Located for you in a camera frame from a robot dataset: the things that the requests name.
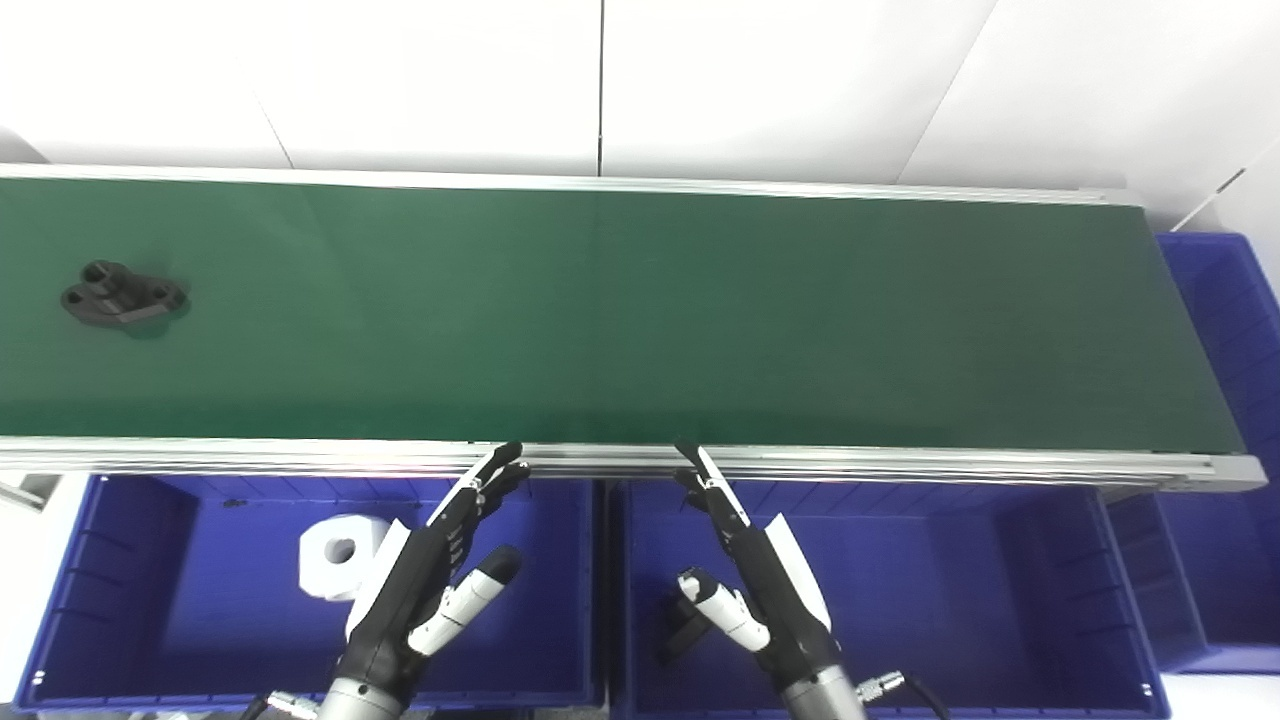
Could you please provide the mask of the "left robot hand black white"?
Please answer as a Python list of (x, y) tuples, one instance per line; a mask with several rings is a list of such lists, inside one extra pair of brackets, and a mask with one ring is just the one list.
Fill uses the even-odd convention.
[(371, 585), (352, 607), (320, 719), (401, 717), (430, 661), (517, 577), (522, 556), (502, 544), (453, 579), (479, 524), (529, 478), (522, 454), (520, 442), (498, 446), (458, 478), (421, 527), (393, 525)]

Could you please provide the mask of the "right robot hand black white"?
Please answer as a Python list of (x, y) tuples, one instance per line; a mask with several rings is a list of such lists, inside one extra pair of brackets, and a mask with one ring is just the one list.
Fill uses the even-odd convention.
[(709, 519), (741, 588), (703, 568), (677, 577), (685, 600), (714, 628), (751, 653), (771, 684), (785, 694), (799, 683), (818, 682), (842, 669), (829, 612), (803, 551), (785, 518), (754, 523), (733, 487), (699, 445), (675, 446), (687, 466), (675, 471), (686, 498)]

